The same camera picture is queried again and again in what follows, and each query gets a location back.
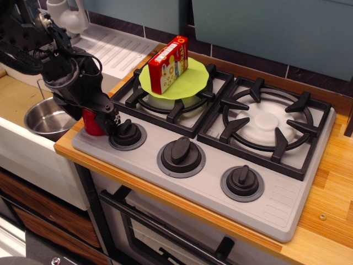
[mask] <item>oven handle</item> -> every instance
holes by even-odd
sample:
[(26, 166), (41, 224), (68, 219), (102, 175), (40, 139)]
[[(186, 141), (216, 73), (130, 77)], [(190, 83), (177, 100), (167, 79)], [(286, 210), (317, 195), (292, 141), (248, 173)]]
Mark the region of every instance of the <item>oven handle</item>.
[(135, 207), (132, 207), (128, 205), (126, 202), (124, 202), (125, 197), (129, 194), (130, 191), (131, 189), (125, 186), (121, 186), (114, 195), (111, 195), (106, 190), (103, 190), (99, 194), (99, 198), (103, 202), (108, 203), (110, 206), (120, 211), (121, 213), (136, 220), (140, 224), (159, 233), (160, 235), (172, 240), (173, 242), (177, 243), (179, 246), (184, 247), (185, 249), (191, 251), (195, 255), (198, 255), (199, 257), (205, 259), (206, 261), (216, 265), (230, 265), (230, 263), (226, 262), (226, 258), (228, 257), (232, 247), (234, 246), (233, 240), (231, 240), (228, 237), (225, 237), (222, 240), (215, 254), (207, 250), (204, 250), (199, 246), (197, 246), (197, 244), (189, 241), (184, 236), (178, 234), (177, 232), (171, 230), (165, 225), (154, 220), (150, 216), (137, 210)]

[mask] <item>oven window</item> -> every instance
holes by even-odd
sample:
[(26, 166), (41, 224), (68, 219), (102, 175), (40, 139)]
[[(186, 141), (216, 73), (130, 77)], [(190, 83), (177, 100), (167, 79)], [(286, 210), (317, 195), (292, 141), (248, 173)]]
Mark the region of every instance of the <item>oven window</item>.
[(209, 264), (139, 222), (124, 214), (122, 217), (130, 247), (153, 264)]

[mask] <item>wooden drawer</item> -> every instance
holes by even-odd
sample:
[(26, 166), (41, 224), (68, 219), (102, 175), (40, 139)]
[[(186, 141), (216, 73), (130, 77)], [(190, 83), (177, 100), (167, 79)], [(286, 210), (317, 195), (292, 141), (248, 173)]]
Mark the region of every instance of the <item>wooden drawer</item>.
[(0, 189), (32, 209), (49, 221), (73, 233), (90, 245), (100, 248), (101, 245), (89, 218), (76, 214), (72, 209), (65, 207), (58, 201), (38, 192), (16, 176), (0, 169)]
[(21, 218), (26, 228), (36, 233), (37, 235), (40, 235), (68, 249), (69, 251), (94, 262), (97, 265), (108, 265), (108, 260), (100, 252), (88, 247), (87, 245), (69, 236), (55, 226), (44, 222), (36, 216), (17, 208), (16, 206), (13, 206), (13, 209)]

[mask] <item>gas stove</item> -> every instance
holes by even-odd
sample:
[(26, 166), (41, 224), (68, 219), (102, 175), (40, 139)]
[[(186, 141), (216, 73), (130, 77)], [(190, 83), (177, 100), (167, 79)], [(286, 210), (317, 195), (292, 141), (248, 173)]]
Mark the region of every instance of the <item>gas stove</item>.
[[(195, 97), (156, 105), (137, 70), (111, 98), (119, 134), (74, 148), (281, 242), (292, 239), (336, 114), (329, 103), (206, 67)], [(120, 141), (129, 137), (128, 146)]]

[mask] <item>yellow-green plate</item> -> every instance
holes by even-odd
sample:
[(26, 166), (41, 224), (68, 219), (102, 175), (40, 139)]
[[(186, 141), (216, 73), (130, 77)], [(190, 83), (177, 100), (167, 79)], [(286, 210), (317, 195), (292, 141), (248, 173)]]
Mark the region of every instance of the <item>yellow-green plate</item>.
[(139, 76), (141, 87), (154, 97), (164, 99), (180, 99), (194, 96), (207, 85), (209, 74), (206, 67), (189, 57), (189, 67), (168, 87), (162, 95), (154, 93), (151, 89), (149, 69), (146, 65)]

